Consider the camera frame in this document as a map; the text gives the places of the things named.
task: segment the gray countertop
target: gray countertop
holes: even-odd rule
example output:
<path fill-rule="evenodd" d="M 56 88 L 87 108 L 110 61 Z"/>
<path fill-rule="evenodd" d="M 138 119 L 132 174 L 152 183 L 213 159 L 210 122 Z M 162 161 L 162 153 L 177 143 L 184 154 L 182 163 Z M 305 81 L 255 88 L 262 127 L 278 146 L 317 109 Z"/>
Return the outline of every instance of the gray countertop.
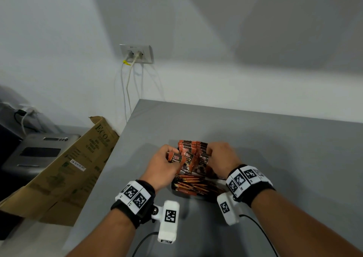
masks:
<path fill-rule="evenodd" d="M 163 144 L 179 139 L 229 142 L 277 191 L 363 250 L 363 124 L 140 100 L 64 246 L 71 250 L 110 210 L 115 196 L 144 172 Z M 180 203 L 174 244 L 144 242 L 137 256 L 274 256 L 247 218 L 227 226 L 216 204 L 160 191 Z M 129 252 L 159 223 L 141 225 Z"/>

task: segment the wrist-mounted device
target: wrist-mounted device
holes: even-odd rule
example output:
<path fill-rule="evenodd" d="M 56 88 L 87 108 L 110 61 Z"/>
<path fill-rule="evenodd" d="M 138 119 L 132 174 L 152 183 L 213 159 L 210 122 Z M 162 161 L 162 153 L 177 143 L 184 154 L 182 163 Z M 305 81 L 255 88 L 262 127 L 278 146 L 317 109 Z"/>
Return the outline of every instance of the wrist-mounted device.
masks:
<path fill-rule="evenodd" d="M 155 190 L 146 181 L 130 181 L 115 197 L 111 210 L 121 210 L 138 228 L 151 219 L 154 210 Z"/>
<path fill-rule="evenodd" d="M 255 197 L 265 189 L 274 189 L 272 183 L 257 168 L 241 164 L 233 169 L 226 180 L 226 185 L 233 194 L 233 199 L 251 207 Z"/>

